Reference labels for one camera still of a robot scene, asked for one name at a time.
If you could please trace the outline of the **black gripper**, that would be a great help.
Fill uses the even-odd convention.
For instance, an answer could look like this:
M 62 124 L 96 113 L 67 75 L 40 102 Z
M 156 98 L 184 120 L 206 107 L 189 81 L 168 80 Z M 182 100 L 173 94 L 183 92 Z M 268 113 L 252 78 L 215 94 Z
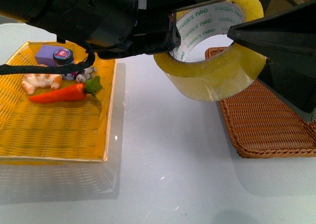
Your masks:
M 170 52 L 181 44 L 177 28 L 180 12 L 223 0 L 139 0 L 131 33 L 113 47 L 97 47 L 100 58 L 114 59 L 139 54 Z

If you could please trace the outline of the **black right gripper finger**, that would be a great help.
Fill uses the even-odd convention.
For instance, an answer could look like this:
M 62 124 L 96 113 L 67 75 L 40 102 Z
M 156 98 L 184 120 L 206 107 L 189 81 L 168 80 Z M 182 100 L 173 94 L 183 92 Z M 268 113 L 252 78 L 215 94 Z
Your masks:
M 316 0 L 232 26 L 228 37 L 266 56 L 259 81 L 303 120 L 315 120 Z

